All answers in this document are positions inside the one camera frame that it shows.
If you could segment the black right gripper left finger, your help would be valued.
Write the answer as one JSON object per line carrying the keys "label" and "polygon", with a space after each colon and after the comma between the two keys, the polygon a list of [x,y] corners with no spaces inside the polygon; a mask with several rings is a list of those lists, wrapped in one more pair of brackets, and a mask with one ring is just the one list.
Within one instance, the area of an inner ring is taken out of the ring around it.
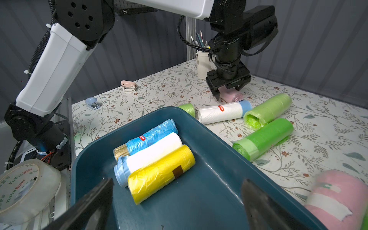
{"label": "black right gripper left finger", "polygon": [[104,230],[113,201],[114,183],[104,179],[46,230]]}

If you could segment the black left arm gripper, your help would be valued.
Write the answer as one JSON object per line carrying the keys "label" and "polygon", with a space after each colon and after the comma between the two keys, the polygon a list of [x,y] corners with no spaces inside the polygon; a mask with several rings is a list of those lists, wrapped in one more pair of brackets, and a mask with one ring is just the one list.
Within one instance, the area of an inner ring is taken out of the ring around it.
{"label": "black left arm gripper", "polygon": [[235,72],[212,70],[207,75],[206,82],[217,101],[220,99],[220,87],[226,86],[227,89],[235,88],[240,91],[252,78],[249,70],[241,61],[235,68]]}

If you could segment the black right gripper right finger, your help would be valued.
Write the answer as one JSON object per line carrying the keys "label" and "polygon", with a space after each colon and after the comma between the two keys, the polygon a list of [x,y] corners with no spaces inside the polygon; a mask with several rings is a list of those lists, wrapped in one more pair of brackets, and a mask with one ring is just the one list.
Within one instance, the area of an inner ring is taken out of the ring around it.
{"label": "black right gripper right finger", "polygon": [[307,229],[251,180],[243,181],[241,194],[250,230]]}

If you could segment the yellow trash bag roll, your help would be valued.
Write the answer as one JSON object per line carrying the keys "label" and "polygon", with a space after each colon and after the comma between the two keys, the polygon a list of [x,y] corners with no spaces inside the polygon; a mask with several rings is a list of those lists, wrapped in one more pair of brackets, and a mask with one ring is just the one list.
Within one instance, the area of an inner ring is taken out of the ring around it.
{"label": "yellow trash bag roll", "polygon": [[195,157],[183,145],[156,162],[133,172],[128,177],[128,188],[136,205],[180,177],[195,165]]}

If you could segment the white roll with blue end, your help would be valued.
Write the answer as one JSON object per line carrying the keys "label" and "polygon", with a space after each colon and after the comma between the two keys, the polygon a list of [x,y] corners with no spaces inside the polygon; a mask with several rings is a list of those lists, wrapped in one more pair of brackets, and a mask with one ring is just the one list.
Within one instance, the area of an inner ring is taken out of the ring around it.
{"label": "white roll with blue end", "polygon": [[151,146],[132,156],[119,157],[114,167],[115,176],[121,187],[127,187],[128,177],[138,169],[144,168],[182,146],[179,136],[172,132]]}

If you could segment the blue roll with gold end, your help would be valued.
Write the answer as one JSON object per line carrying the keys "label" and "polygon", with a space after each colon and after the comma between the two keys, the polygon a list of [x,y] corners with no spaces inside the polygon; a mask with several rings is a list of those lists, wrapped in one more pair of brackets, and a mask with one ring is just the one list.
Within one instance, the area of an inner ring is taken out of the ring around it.
{"label": "blue roll with gold end", "polygon": [[174,120],[168,119],[141,136],[131,139],[127,143],[115,148],[113,150],[114,157],[116,161],[118,161],[119,157],[131,156],[153,145],[171,133],[178,134],[178,130]]}

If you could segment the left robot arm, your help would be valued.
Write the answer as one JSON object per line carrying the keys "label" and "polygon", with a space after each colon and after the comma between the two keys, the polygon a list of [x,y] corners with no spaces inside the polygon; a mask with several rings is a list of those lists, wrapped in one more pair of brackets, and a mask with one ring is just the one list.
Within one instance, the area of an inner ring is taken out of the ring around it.
{"label": "left robot arm", "polygon": [[[264,50],[278,33],[273,5],[260,5],[248,11],[246,1],[140,1],[154,9],[208,22],[216,36],[209,47],[195,45],[182,35],[188,47],[209,53],[216,70],[207,74],[212,94],[219,98],[225,86],[237,90],[250,82],[250,72],[241,57],[251,56],[250,49]],[[52,118],[72,82],[98,44],[115,24],[113,1],[50,1],[51,27],[37,47],[30,67],[29,80],[15,102],[5,113],[17,144],[11,153],[7,170],[23,141],[38,153],[40,162],[63,170],[70,166],[71,156],[63,152],[69,137]]]}

